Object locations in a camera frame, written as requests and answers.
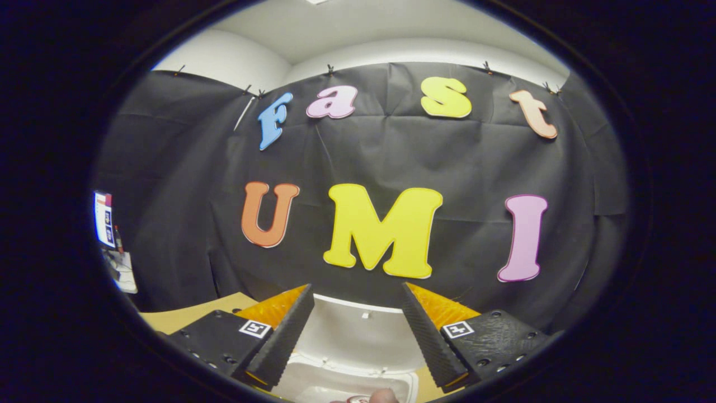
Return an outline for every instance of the foam letter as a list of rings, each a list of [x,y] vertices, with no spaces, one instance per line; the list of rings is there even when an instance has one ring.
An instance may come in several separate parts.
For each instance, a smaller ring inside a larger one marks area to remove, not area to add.
[[[393,255],[383,265],[389,275],[428,278],[427,247],[435,210],[442,206],[442,194],[432,189],[403,191],[381,222],[363,186],[340,184],[328,195],[336,203],[336,219],[331,249],[323,259],[336,266],[353,267],[351,238],[356,243],[363,266],[373,270],[393,244]]]
[[[268,184],[263,182],[248,182],[246,184],[246,201],[243,203],[241,215],[241,231],[249,242],[262,247],[274,247],[284,240],[286,224],[289,222],[291,202],[299,195],[300,189],[292,184],[280,184],[274,189],[278,198],[274,223],[268,231],[258,227],[258,211],[264,194],[269,192]]]
[[[308,108],[306,114],[310,118],[323,118],[328,115],[333,119],[345,118],[353,113],[353,100],[358,90],[350,85],[339,85],[327,88],[318,93],[319,100],[315,100]]]
[[[428,77],[420,89],[427,95],[420,98],[420,104],[428,115],[464,118],[473,110],[473,104],[463,95],[468,89],[454,78]]]
[[[532,280],[539,274],[537,246],[547,201],[540,196],[521,194],[507,198],[505,207],[514,220],[512,247],[507,265],[497,273],[497,279],[503,283]]]
[[[547,124],[542,116],[542,110],[547,110],[547,107],[542,101],[532,98],[532,94],[525,90],[519,90],[510,94],[510,99],[520,103],[522,107],[522,113],[525,114],[527,124],[534,130],[538,135],[544,138],[555,138],[557,137],[557,129],[554,125]]]
[[[266,150],[266,147],[270,146],[281,135],[282,129],[277,127],[276,124],[286,121],[286,106],[284,103],[289,103],[292,99],[294,99],[293,94],[285,93],[258,116],[258,121],[261,122],[261,145],[258,146],[259,150]]]

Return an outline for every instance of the white wall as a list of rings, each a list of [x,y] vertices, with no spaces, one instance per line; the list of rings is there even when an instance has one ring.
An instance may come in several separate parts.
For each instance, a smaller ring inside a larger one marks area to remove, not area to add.
[[[291,65],[271,50],[230,32],[207,29],[154,66],[213,78],[250,91],[281,87]]]
[[[567,76],[540,63],[484,44],[449,39],[390,39],[328,52],[291,66],[278,54],[230,32],[208,29],[179,46],[154,70],[177,71],[213,78],[250,91],[270,91],[282,85],[336,70],[386,62],[445,62],[490,68],[541,85],[562,86]]]
[[[567,80],[564,74],[496,47],[449,39],[411,38],[369,42],[313,57],[294,65],[283,84],[325,73],[326,65],[334,66],[335,70],[386,62],[444,62],[483,67],[486,60],[492,70],[539,85],[546,81],[551,87],[561,87]]]

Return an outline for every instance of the orange letter u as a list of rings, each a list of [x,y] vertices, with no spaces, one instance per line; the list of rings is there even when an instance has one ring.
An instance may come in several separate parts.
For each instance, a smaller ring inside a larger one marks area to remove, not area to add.
[[[241,231],[249,242],[261,247],[275,247],[280,244],[286,234],[286,224],[289,221],[291,201],[299,195],[300,189],[292,184],[280,184],[274,189],[278,200],[274,212],[274,223],[268,231],[258,227],[258,211],[264,194],[269,192],[268,184],[263,182],[248,182],[246,184],[246,201],[243,204],[241,215]]]

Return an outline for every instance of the pink letter i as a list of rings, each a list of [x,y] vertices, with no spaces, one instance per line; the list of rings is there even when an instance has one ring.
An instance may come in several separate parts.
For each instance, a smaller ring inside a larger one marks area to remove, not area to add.
[[[542,213],[547,210],[547,201],[532,194],[508,197],[505,207],[512,213],[512,248],[507,265],[497,273],[503,283],[532,280],[539,274],[537,246]]]

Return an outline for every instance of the white plastic container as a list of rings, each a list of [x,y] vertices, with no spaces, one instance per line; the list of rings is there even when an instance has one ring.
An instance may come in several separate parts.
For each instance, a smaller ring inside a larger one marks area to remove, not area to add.
[[[415,371],[425,360],[402,310],[317,294],[314,300],[271,393],[296,403],[330,403],[390,388],[398,402],[415,403]]]

